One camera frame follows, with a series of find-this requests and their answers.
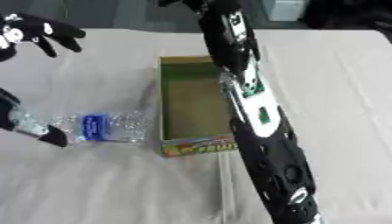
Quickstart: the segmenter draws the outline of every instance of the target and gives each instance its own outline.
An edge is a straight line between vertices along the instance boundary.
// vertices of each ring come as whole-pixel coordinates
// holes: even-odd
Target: wire
[[[66,19],[68,19],[69,11],[67,8],[67,4],[66,4],[65,0],[60,0],[60,1],[61,1],[61,7],[63,8],[63,11],[64,11],[64,16],[66,17]]]

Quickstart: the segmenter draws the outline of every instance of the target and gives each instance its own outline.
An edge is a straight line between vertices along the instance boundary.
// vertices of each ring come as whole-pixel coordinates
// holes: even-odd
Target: sticker
[[[81,134],[86,140],[104,141],[110,135],[109,115],[85,115],[81,119]]]
[[[235,151],[238,150],[233,138],[213,137],[214,140],[201,141],[200,143],[174,143],[163,145],[167,157],[180,157],[207,152]]]
[[[48,24],[48,23],[44,23],[44,32],[45,32],[47,35],[52,35],[52,34],[53,34],[53,28],[52,28],[52,26],[51,26],[50,24]]]

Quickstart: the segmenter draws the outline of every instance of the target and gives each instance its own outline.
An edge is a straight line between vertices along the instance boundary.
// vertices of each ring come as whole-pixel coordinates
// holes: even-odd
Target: plastic water bottle
[[[63,130],[71,144],[86,141],[142,142],[148,126],[140,111],[58,116],[52,119],[51,125]]]

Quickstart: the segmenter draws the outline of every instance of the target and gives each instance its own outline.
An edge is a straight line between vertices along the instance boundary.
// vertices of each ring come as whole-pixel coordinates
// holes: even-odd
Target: white robotic part
[[[254,56],[250,55],[255,64],[249,66],[258,67]],[[263,76],[258,74],[259,81],[263,84],[264,90],[252,96],[244,97],[244,91],[239,81],[231,74],[233,78],[221,78],[222,89],[225,95],[234,105],[235,113],[245,123],[249,123],[252,130],[259,137],[270,137],[273,135],[281,123],[282,117],[278,111],[278,104],[275,96],[270,89],[268,82]],[[268,121],[262,119],[262,114],[268,117]]]
[[[224,35],[230,45],[246,40],[247,30],[240,10],[228,16],[222,15],[221,21],[225,27]]]
[[[18,44],[23,40],[24,34],[21,30],[13,28],[10,31],[5,32],[3,36],[8,40],[8,42]]]
[[[11,30],[11,27],[9,25],[3,26],[3,32],[9,32]]]
[[[52,28],[52,26],[51,26],[50,24],[48,24],[48,23],[44,23],[44,32],[45,32],[47,35],[52,35],[52,34],[53,34],[53,28]]]
[[[39,42],[39,38],[32,38],[31,41],[32,41],[32,43],[38,43]]]
[[[253,94],[257,88],[258,81],[258,73],[259,73],[259,65],[257,65],[256,58],[253,54],[249,56],[248,67],[245,71],[243,71],[243,83],[241,84],[242,90],[245,93]]]
[[[18,14],[12,13],[6,17],[4,17],[5,21],[20,21],[23,20]]]
[[[306,197],[308,197],[309,193],[306,191],[306,188],[301,187],[297,189],[290,198],[289,205],[301,204]]]
[[[247,38],[247,29],[240,10],[228,15],[228,21],[232,28],[233,35],[237,42],[242,42]]]
[[[242,88],[238,82],[234,83],[234,91],[239,93],[237,104],[241,107],[243,116],[252,126],[255,134],[259,137],[270,137],[279,128],[282,117],[277,110],[277,101],[267,81],[262,80],[262,83],[265,87],[264,91],[247,98],[243,97]],[[262,113],[268,116],[267,122],[262,121]]]
[[[8,40],[0,35],[0,49],[7,49],[10,47],[10,42],[8,42]]]

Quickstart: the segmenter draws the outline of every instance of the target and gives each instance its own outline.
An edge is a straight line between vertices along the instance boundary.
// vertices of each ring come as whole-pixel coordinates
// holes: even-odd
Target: white tablecloth
[[[373,31],[256,35],[326,223],[392,223],[390,43]],[[201,35],[90,30],[81,43],[57,59],[21,45],[1,87],[38,116],[141,109],[157,126],[147,143],[65,150],[1,133],[0,223],[270,223],[237,151],[156,153],[158,57],[207,54]]]

